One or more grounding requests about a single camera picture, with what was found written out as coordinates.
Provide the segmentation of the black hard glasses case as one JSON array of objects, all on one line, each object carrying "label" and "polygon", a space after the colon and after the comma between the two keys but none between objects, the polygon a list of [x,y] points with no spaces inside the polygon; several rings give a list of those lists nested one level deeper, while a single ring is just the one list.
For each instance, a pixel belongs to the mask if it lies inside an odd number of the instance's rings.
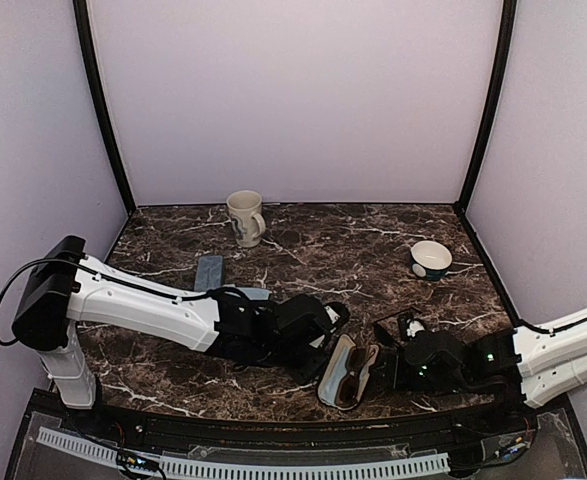
[{"label": "black hard glasses case", "polygon": [[340,411],[356,408],[361,402],[379,352],[377,344],[362,347],[350,336],[341,335],[317,386],[319,401]]}]

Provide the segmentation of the brown tortoiseshell sunglasses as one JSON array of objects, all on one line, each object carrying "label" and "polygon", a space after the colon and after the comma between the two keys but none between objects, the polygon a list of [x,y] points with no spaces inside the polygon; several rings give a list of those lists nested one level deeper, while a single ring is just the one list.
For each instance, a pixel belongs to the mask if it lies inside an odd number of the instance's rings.
[{"label": "brown tortoiseshell sunglasses", "polygon": [[373,356],[374,351],[369,348],[356,348],[348,354],[346,374],[340,380],[336,393],[335,403],[338,407],[346,409],[357,405],[360,376]]}]

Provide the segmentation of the light blue cleaning cloth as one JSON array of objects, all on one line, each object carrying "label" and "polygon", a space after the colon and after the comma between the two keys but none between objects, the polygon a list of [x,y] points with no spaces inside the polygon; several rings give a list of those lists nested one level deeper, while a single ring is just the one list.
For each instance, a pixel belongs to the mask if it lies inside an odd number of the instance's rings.
[{"label": "light blue cleaning cloth", "polygon": [[271,296],[271,291],[264,288],[224,285],[222,289],[228,295],[235,296],[240,299],[248,299],[251,301],[267,301]]},{"label": "light blue cleaning cloth", "polygon": [[332,407],[337,406],[339,385],[348,375],[347,362],[351,350],[352,348],[348,346],[335,348],[317,388],[317,395],[322,403]]}]

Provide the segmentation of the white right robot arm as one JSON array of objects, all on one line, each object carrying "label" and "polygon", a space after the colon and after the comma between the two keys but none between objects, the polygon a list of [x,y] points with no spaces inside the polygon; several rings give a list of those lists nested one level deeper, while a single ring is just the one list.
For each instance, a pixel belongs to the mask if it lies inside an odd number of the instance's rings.
[{"label": "white right robot arm", "polygon": [[587,383],[587,307],[541,325],[520,321],[471,343],[424,328],[411,309],[395,317],[399,336],[382,321],[373,325],[384,387],[492,395],[497,401],[484,410],[483,424],[494,434],[520,420],[521,403],[539,408]]}]

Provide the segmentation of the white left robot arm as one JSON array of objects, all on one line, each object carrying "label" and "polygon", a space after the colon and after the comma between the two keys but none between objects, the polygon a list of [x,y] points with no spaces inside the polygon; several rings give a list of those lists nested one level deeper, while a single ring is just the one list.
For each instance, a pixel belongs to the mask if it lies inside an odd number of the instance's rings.
[{"label": "white left robot arm", "polygon": [[11,324],[12,339],[34,350],[63,404],[93,436],[114,427],[101,386],[76,333],[79,322],[113,325],[177,343],[243,366],[279,367],[297,382],[312,379],[327,343],[347,319],[341,305],[306,294],[284,302],[254,299],[233,286],[191,292],[114,269],[63,238],[45,257],[19,268],[28,279]]}]

